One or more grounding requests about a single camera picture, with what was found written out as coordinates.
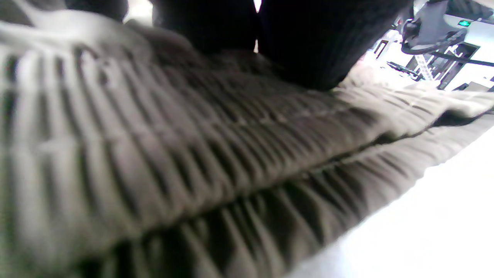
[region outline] white wall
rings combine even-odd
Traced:
[[[255,9],[259,11],[259,8],[261,7],[262,0],[254,0],[254,5]]]
[[[129,19],[135,19],[142,24],[153,25],[153,4],[148,0],[128,0],[128,13],[123,19],[124,22]]]
[[[445,19],[448,24],[459,27],[458,22],[463,18],[446,15]],[[480,46],[471,59],[494,62],[494,25],[478,21],[472,22],[468,27],[468,35],[465,42]],[[493,76],[494,67],[465,64],[446,89],[453,90],[463,83],[475,82],[476,80],[482,80],[484,77],[490,80]]]

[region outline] white floor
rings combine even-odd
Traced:
[[[129,3],[150,23],[147,0]],[[289,278],[494,278],[491,159],[494,129]]]

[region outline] green light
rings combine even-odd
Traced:
[[[470,24],[472,24],[472,22],[466,21],[466,20],[460,20],[460,22],[458,22],[458,25],[464,26],[464,27],[468,27],[468,26],[470,26]]]

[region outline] gray ribbed fabric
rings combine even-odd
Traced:
[[[280,277],[494,125],[489,93],[311,91],[105,22],[0,23],[1,277]]]

